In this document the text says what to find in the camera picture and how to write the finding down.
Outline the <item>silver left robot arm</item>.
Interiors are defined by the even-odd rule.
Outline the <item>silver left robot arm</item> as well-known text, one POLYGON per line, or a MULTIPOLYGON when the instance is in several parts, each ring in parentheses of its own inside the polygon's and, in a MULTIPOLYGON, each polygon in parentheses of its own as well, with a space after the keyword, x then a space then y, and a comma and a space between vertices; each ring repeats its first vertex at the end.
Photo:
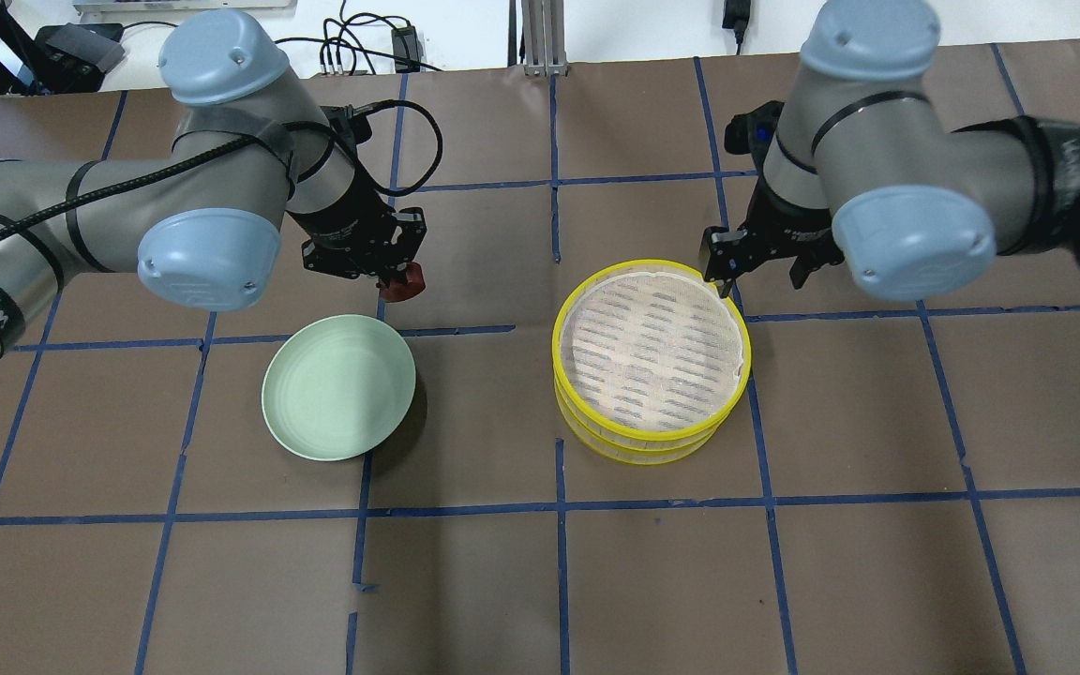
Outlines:
POLYGON ((303 266, 376 278, 387 303, 426 288, 420 208, 393 208, 346 129, 389 102, 319 106, 288 55, 240 9, 168 35, 158 68, 184 107, 166 161, 0 159, 0 360, 42 324, 75 276, 126 273, 150 293, 213 312, 265 295, 291 218, 303 266))

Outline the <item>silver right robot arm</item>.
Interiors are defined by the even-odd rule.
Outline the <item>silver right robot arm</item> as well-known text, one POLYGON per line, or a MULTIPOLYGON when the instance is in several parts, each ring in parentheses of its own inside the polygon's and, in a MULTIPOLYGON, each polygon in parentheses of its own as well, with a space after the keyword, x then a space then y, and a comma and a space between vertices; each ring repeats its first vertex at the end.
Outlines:
POLYGON ((788 258, 794 288, 843 264, 861 291, 919 302, 998 257, 1080 266, 1080 124, 1020 114, 948 132, 924 93, 941 22, 924 1, 827 1, 786 102, 727 124, 757 184, 744 222, 708 227, 699 273, 720 296, 788 258))

